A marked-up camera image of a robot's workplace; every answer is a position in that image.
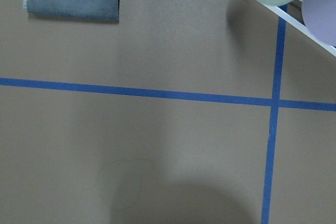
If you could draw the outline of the lilac cup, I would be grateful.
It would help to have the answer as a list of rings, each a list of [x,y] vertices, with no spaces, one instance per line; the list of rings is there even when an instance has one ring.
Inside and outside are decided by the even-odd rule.
[[[302,16],[318,41],[335,46],[335,0],[302,0]]]

